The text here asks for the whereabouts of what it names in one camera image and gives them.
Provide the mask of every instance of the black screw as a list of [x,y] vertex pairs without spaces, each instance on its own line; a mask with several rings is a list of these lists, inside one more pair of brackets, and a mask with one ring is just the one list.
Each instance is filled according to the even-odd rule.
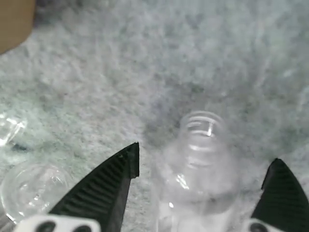
[[79,226],[73,232],[91,232],[91,228],[89,226]]
[[253,223],[250,226],[250,232],[268,232],[268,229],[261,223]]
[[56,224],[53,221],[46,221],[37,227],[36,232],[53,232],[55,227]]

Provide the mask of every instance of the clear plastic cup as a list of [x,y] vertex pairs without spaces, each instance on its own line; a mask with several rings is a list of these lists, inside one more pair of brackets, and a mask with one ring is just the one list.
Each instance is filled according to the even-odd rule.
[[0,196],[6,216],[15,224],[46,213],[68,192],[71,177],[50,163],[23,162],[5,176]]

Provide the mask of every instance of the clear plastic bottle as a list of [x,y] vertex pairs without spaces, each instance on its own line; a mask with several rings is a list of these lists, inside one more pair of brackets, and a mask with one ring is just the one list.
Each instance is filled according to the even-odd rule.
[[226,232],[239,193],[239,170],[225,124],[195,111],[152,167],[153,232]]

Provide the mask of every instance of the fuzzy carpet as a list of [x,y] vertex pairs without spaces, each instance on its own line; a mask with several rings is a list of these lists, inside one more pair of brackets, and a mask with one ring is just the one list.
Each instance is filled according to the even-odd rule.
[[145,232],[150,156],[207,109],[226,120],[243,174],[236,227],[275,157],[309,194],[308,12],[307,0],[40,2],[32,35],[0,56],[1,108],[29,121],[26,151],[2,151],[0,176],[52,160],[76,183],[139,141],[122,231]]

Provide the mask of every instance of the bottle mouth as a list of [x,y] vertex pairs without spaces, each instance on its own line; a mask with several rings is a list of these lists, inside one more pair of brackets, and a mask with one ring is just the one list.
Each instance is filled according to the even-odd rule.
[[211,149],[223,139],[225,123],[212,112],[193,111],[181,120],[180,133],[192,149]]

